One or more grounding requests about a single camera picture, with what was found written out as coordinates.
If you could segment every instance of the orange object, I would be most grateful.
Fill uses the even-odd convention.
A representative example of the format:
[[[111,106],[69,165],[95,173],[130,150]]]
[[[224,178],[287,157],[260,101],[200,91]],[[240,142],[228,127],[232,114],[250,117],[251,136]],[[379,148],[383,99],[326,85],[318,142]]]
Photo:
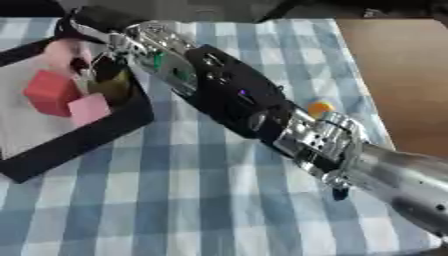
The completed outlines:
[[[319,118],[323,113],[333,111],[334,107],[327,102],[316,101],[308,105],[308,114],[313,118]]]

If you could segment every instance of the black robot arm segment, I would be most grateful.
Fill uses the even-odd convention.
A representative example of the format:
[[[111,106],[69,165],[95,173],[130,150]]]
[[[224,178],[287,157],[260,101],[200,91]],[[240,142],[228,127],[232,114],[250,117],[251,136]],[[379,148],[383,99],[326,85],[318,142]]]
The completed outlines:
[[[446,161],[371,145],[364,128],[341,113],[314,119],[260,72],[155,21],[83,7],[61,19],[55,34],[103,43],[117,61],[133,59],[216,122],[292,159],[336,199],[359,187],[414,224],[448,235]]]

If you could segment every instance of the pink block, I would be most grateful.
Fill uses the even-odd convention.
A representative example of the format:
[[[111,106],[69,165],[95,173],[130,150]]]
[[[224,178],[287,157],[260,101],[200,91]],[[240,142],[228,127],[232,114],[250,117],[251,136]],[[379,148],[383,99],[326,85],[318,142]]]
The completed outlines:
[[[68,104],[75,127],[93,123],[110,114],[106,99],[101,93],[91,94]]]
[[[81,97],[71,79],[47,70],[37,72],[23,94],[39,112],[64,117],[70,116],[67,104]]]
[[[51,70],[68,77],[74,74],[70,67],[70,62],[74,58],[81,58],[87,63],[92,61],[89,49],[76,39],[61,39],[51,42],[45,48],[43,56]]]

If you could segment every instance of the pink cube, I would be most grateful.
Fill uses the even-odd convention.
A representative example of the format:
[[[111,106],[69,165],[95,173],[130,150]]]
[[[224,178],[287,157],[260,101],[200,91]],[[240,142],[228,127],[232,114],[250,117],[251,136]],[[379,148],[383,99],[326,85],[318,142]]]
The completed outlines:
[[[68,107],[76,128],[93,123],[110,114],[109,106],[101,93],[72,101]]]
[[[28,83],[23,94],[41,113],[70,116],[68,103],[81,97],[73,80],[47,70],[40,70]]]

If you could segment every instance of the table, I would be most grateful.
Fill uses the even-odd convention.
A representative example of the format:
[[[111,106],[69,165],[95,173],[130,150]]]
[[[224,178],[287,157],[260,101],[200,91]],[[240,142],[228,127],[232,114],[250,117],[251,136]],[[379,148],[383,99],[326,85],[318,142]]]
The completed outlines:
[[[434,20],[338,24],[397,148],[447,157],[448,30]]]
[[[0,20],[0,49],[53,19]],[[334,20],[171,24],[240,58],[306,106],[331,102],[392,146]],[[0,179],[3,255],[378,255],[439,241],[353,189],[331,191],[134,67],[156,122],[25,184]]]

